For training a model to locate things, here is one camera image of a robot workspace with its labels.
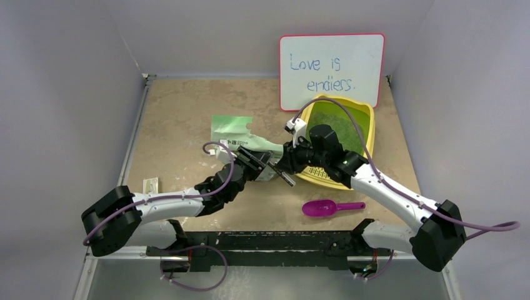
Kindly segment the yellow sifting litter tray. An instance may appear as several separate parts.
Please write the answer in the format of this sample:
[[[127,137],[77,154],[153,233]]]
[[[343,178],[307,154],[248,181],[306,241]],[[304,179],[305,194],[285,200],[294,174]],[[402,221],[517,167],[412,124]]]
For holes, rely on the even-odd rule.
[[[375,140],[375,118],[373,107],[365,102],[359,102],[353,99],[340,96],[329,96],[331,99],[341,103],[353,116],[358,128],[361,130],[362,137],[364,139],[362,147],[366,146],[368,153],[371,155],[374,148]],[[308,123],[309,118],[316,112],[338,114],[341,117],[346,117],[347,114],[336,104],[329,101],[318,101],[309,105],[301,114],[301,119]]]

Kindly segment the green cat litter bag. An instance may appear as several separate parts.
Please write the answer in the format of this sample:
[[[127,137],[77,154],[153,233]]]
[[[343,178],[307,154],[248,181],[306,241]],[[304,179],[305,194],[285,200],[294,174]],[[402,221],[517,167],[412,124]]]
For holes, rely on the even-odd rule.
[[[270,151],[272,157],[269,162],[278,162],[283,154],[283,146],[251,133],[247,125],[252,123],[252,120],[252,117],[213,115],[211,141],[223,143],[233,153],[239,146],[252,151]]]

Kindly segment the purple plastic litter scoop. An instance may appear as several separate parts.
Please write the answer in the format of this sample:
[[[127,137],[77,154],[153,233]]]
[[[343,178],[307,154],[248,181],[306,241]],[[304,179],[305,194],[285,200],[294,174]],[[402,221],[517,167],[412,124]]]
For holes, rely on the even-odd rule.
[[[338,211],[361,210],[366,208],[365,202],[336,203],[331,199],[318,199],[305,203],[302,212],[309,217],[324,218]]]

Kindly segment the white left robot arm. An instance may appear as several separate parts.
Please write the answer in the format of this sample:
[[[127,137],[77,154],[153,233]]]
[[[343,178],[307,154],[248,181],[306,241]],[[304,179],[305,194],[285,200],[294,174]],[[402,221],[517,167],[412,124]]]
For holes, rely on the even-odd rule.
[[[186,249],[178,217],[207,216],[235,200],[272,158],[270,151],[238,147],[215,175],[192,188],[161,194],[133,193],[116,186],[81,214],[83,241],[93,256],[107,256],[125,246],[152,246],[172,256]]]

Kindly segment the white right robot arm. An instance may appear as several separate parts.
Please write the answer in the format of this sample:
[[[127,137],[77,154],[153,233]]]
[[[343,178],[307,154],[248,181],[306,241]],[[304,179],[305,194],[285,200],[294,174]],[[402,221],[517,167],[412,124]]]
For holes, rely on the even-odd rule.
[[[330,126],[313,127],[308,139],[304,137],[306,128],[301,119],[287,121],[285,130],[292,134],[292,141],[284,143],[282,157],[275,165],[281,174],[298,174],[309,166],[322,168],[332,181],[369,196],[405,223],[397,226],[363,221],[354,229],[352,249],[358,254],[373,248],[397,250],[412,254],[432,271],[442,271],[466,242],[457,205],[420,196],[388,178],[372,168],[364,156],[343,149]]]

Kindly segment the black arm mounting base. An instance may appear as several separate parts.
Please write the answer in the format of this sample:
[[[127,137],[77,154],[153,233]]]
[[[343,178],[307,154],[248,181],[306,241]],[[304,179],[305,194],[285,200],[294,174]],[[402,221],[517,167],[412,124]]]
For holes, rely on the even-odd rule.
[[[390,250],[369,247],[351,231],[184,231],[170,221],[169,246],[148,246],[148,256],[164,258],[162,268],[175,270],[171,256],[187,259],[192,272],[213,266],[322,267],[332,271],[373,274]]]

